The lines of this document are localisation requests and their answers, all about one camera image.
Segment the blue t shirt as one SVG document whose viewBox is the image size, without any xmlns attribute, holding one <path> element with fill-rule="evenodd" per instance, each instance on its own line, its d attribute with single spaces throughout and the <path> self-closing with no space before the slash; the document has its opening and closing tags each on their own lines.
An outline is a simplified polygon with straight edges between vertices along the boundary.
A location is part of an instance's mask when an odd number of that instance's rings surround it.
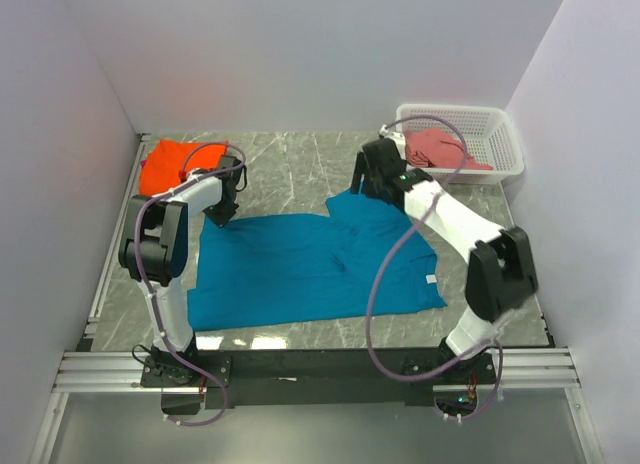
<svg viewBox="0 0 640 464">
<path fill-rule="evenodd" d="M 242 218 L 200 234 L 187 293 L 197 332 L 360 317 L 381 262 L 410 228 L 395 207 L 344 191 L 310 213 Z"/>
</svg>

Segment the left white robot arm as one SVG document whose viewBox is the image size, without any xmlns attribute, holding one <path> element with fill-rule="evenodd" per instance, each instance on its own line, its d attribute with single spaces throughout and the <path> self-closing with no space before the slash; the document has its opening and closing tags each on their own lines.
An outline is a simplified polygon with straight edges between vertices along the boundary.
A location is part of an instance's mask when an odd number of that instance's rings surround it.
<svg viewBox="0 0 640 464">
<path fill-rule="evenodd" d="M 151 197 L 136 195 L 128 203 L 118 261 L 145 298 L 154 359 L 165 361 L 164 373 L 176 385 L 193 383 L 200 372 L 182 291 L 189 222 L 204 214 L 218 227 L 228 224 L 238 209 L 237 194 L 246 184 L 243 159 L 224 154 L 215 168 L 184 172 L 169 190 Z"/>
</svg>

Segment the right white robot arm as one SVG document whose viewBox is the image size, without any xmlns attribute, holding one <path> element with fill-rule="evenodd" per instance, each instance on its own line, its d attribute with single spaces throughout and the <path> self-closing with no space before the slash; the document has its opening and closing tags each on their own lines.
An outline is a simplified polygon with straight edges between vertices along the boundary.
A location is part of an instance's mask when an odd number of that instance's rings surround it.
<svg viewBox="0 0 640 464">
<path fill-rule="evenodd" d="M 439 371 L 460 383 L 474 370 L 472 356 L 497 335 L 507 315 L 539 289 L 529 237 L 472 211 L 423 169 L 411 168 L 390 138 L 378 138 L 358 152 L 351 191 L 395 206 L 444 239 L 467 264 L 467 306 L 443 339 Z"/>
</svg>

